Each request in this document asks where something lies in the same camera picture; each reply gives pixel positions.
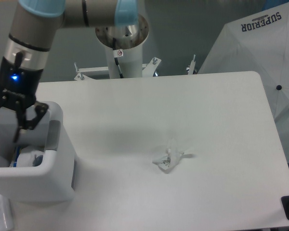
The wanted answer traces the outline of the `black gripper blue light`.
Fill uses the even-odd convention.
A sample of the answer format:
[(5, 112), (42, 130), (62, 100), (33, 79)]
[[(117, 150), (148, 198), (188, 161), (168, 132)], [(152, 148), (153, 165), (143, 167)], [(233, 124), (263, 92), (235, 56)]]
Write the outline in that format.
[[(22, 130), (33, 130), (46, 115), (49, 106), (36, 101), (36, 91), (43, 70), (18, 68), (3, 57), (0, 65), (0, 108), (16, 112), (17, 129), (13, 142), (17, 142)], [(34, 105), (36, 116), (26, 119), (26, 109)]]

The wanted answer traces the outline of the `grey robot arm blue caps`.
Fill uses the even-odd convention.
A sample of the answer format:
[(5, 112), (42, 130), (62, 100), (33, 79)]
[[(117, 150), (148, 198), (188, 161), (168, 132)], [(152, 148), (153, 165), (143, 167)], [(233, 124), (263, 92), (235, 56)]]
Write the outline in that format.
[(16, 114), (13, 140), (33, 130), (48, 111), (36, 91), (56, 31), (64, 27), (130, 26), (138, 21), (135, 0), (20, 0), (0, 64), (0, 109)]

